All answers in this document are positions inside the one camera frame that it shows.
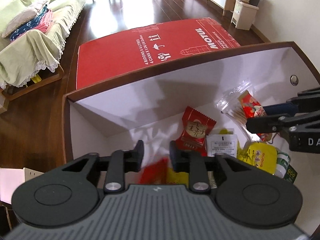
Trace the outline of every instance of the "red snack packet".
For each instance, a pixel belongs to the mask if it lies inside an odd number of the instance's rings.
[[[264,111],[263,107],[259,102],[246,90],[239,96],[240,104],[243,108],[246,118],[266,116],[267,113]],[[272,138],[272,133],[257,133],[262,141],[267,142]]]
[[[168,169],[167,158],[163,158],[158,162],[145,167],[140,177],[139,184],[153,184],[153,185],[166,184],[167,169]]]
[[[207,156],[205,149],[205,137],[217,123],[199,111],[187,106],[182,116],[184,130],[176,139],[177,147],[180,150],[194,150],[202,156]]]

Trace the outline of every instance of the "green packet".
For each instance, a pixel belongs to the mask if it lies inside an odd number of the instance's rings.
[[[292,168],[292,166],[289,164],[288,166],[288,170],[284,176],[283,179],[287,180],[288,182],[294,183],[296,177],[297,177],[298,173],[295,171],[294,168]]]

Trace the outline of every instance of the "trash bin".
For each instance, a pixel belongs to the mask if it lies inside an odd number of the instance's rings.
[[[250,30],[259,7],[250,5],[246,0],[236,0],[231,22],[237,29]]]

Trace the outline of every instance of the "white paper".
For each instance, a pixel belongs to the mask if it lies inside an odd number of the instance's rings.
[[[237,156],[238,137],[236,134],[211,134],[207,135],[208,156],[216,154],[228,154],[232,157]]]

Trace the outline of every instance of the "lace trim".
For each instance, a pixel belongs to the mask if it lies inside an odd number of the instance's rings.
[[[63,36],[63,40],[61,41],[60,44],[60,48],[59,49],[59,56],[55,57],[56,61],[51,63],[50,65],[47,65],[46,62],[44,60],[38,61],[36,64],[36,70],[30,75],[28,76],[20,85],[18,85],[17,87],[23,87],[24,85],[27,84],[27,82],[29,82],[31,80],[31,78],[35,77],[37,75],[37,73],[40,70],[45,70],[46,68],[48,68],[52,73],[55,72],[56,68],[58,67],[59,64],[59,60],[61,59],[61,56],[63,54],[65,45],[66,45],[66,41],[65,39],[67,37],[69,37],[70,35],[70,30],[72,29],[73,25],[76,23],[76,21],[78,20],[78,17],[82,11],[82,9],[84,8],[86,1],[84,1],[83,5],[81,6],[81,8],[79,9],[78,13],[76,14],[76,16],[73,18],[73,20],[71,21],[70,25],[68,26],[68,31],[66,31],[63,27],[61,28],[62,30],[64,30],[65,32],[62,33]],[[4,90],[6,88],[6,86],[8,85],[8,83],[6,81],[4,81],[4,83],[2,83],[0,85],[0,87]]]

